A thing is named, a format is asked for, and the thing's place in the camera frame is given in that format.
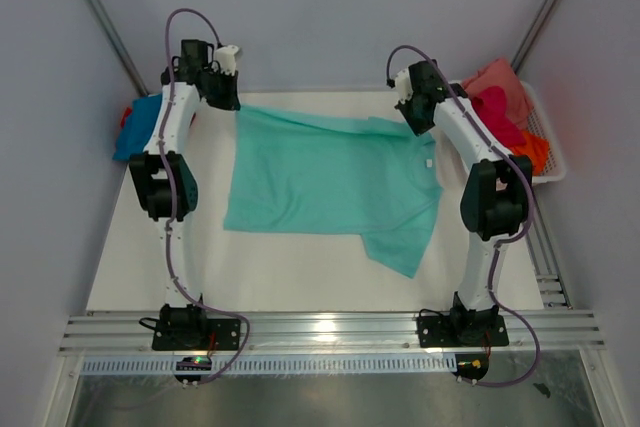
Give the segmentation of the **teal t shirt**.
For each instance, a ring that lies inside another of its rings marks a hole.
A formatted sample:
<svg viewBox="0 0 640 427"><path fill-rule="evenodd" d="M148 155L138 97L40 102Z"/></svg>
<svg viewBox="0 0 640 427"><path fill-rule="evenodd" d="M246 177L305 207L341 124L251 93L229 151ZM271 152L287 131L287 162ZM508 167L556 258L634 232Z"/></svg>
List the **teal t shirt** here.
<svg viewBox="0 0 640 427"><path fill-rule="evenodd" d="M357 235L367 256L412 278L442 188L436 141L399 122L243 107L227 230Z"/></svg>

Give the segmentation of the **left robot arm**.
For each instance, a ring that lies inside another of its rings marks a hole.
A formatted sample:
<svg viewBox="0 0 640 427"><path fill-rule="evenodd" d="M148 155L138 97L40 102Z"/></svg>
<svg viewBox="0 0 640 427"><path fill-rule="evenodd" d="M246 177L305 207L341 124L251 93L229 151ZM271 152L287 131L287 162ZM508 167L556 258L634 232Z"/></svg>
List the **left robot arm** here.
<svg viewBox="0 0 640 427"><path fill-rule="evenodd" d="M141 322L153 330L156 351L239 348L240 320L204 306L188 245L199 191L185 156L191 124L202 105L239 110L239 54L233 44L182 41L179 55L171 57L161 75L161 101L151 136L128 162L139 204L158 230L167 269L164 304L156 318Z"/></svg>

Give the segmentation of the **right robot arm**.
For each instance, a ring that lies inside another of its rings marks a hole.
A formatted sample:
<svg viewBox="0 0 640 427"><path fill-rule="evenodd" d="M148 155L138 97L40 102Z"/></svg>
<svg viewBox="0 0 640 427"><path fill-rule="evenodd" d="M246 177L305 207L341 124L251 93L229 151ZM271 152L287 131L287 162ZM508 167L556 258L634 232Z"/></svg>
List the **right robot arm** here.
<svg viewBox="0 0 640 427"><path fill-rule="evenodd" d="M397 92L396 108L413 133L438 128L468 171L460 214L469 249L463 280L444 320L447 333L457 345L496 341L504 333L496 289L506 249L531 222L531 161L509 153L461 87L448 82L434 61L416 62L388 84Z"/></svg>

